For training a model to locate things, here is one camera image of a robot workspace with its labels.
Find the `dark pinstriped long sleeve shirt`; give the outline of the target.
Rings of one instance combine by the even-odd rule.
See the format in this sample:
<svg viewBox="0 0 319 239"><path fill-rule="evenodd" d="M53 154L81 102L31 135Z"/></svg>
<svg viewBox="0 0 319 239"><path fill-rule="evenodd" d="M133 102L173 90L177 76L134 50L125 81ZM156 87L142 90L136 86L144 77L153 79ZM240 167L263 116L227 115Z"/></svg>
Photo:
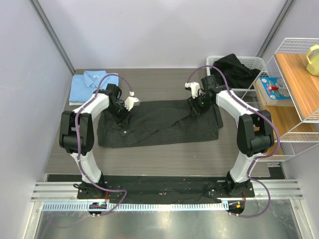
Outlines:
<svg viewBox="0 0 319 239"><path fill-rule="evenodd" d="M223 121L219 107L191 115L187 100L142 102L122 122L108 111L100 115L98 145L105 148L212 141L219 138Z"/></svg>

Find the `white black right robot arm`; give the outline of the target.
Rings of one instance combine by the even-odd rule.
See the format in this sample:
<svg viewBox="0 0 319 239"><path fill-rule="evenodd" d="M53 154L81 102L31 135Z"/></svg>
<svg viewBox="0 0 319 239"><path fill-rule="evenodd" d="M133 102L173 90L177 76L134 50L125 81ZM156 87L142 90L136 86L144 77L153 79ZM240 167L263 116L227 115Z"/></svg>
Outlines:
<svg viewBox="0 0 319 239"><path fill-rule="evenodd" d="M257 158L274 145L271 114L251 108L225 85L218 85L214 76L203 78L201 83L186 82L184 86L191 92L188 103L193 115L199 116L211 107L219 106L237 122L239 154L226 175L225 191L229 196L238 197L249 187Z"/></svg>

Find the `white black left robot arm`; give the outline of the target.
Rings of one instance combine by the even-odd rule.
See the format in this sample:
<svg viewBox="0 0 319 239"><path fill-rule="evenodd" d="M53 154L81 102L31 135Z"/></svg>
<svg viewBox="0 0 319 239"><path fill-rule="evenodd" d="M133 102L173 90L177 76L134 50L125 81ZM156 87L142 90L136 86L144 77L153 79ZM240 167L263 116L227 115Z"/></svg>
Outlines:
<svg viewBox="0 0 319 239"><path fill-rule="evenodd" d="M82 176L78 189L78 199L100 199L106 195L106 184L102 171L98 168L94 155L94 119L104 110L120 122L131 113L139 99L130 92L125 101L119 99L121 89L115 84L97 89L80 107L64 111L61 115L59 145L75 160Z"/></svg>

